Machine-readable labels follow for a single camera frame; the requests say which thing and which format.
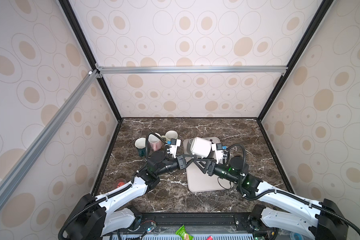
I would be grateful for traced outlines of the dark green faceted mug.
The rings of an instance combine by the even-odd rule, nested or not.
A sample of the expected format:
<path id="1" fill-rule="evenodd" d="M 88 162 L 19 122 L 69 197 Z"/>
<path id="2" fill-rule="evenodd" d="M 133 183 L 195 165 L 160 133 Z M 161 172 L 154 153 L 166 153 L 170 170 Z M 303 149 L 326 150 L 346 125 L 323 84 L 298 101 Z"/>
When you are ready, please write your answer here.
<path id="1" fill-rule="evenodd" d="M 146 158 L 146 138 L 138 138 L 135 141 L 135 148 L 138 151 L 138 156 L 140 158 Z"/>

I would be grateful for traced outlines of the light green mug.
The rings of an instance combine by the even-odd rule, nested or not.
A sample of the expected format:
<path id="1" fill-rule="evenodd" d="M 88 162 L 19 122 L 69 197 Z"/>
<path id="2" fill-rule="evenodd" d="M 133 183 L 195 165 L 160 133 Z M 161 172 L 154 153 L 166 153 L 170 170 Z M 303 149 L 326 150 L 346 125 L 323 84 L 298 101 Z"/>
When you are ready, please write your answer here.
<path id="1" fill-rule="evenodd" d="M 164 135 L 161 136 L 166 142 L 170 142 L 172 139 L 178 138 L 178 133 L 174 130 L 167 131 Z"/>

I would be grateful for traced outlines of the pink faceted mug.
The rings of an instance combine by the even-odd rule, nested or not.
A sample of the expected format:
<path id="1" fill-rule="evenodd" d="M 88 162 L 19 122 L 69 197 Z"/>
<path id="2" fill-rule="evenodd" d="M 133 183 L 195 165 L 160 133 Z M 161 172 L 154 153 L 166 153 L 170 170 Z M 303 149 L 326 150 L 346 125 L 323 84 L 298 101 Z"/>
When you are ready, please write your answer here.
<path id="1" fill-rule="evenodd" d="M 148 141 L 149 141 L 151 149 L 154 152 L 159 151 L 162 148 L 163 142 L 162 142 L 160 134 L 158 134 L 158 133 L 150 134 L 148 137 Z"/>

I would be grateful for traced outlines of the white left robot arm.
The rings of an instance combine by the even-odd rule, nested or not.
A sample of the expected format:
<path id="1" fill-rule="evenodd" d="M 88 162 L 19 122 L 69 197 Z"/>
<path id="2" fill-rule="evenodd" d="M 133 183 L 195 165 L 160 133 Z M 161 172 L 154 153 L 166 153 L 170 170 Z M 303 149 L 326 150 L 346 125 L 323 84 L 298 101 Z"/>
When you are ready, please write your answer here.
<path id="1" fill-rule="evenodd" d="M 160 182 L 160 175 L 185 170 L 193 163 L 196 153 L 176 155 L 180 140 L 165 143 L 165 149 L 151 152 L 145 143 L 146 163 L 131 181 L 108 193 L 96 197 L 83 196 L 58 233 L 60 240 L 98 240 L 111 232 L 140 225 L 142 214 L 125 205 L 153 190 Z"/>

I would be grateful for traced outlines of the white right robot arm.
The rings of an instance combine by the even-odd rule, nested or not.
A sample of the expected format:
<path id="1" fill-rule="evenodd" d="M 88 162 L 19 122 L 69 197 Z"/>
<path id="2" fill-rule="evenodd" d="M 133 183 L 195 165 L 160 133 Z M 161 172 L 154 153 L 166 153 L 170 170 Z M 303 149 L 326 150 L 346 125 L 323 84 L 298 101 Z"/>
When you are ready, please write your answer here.
<path id="1" fill-rule="evenodd" d="M 269 228 L 285 229 L 313 240 L 345 240 L 352 228 L 360 237 L 360 228 L 347 220 L 333 201 L 302 198 L 251 175 L 245 148 L 240 144 L 233 147 L 241 148 L 242 156 L 230 158 L 232 147 L 195 138 L 190 152 L 204 174 L 235 183 L 237 191 L 248 201 L 259 200 L 281 209 L 260 206 L 251 220 L 253 226 L 261 222 Z"/>

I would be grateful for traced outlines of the white mug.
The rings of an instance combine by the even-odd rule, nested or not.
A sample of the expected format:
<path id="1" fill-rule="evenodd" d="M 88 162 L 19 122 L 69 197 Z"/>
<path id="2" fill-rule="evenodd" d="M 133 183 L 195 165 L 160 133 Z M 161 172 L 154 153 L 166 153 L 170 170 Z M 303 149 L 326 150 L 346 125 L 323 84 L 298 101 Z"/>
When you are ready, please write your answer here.
<path id="1" fill-rule="evenodd" d="M 211 149 L 212 142 L 199 137 L 192 139 L 190 146 L 190 152 L 192 155 L 196 155 L 200 158 L 207 158 L 211 152 Z"/>

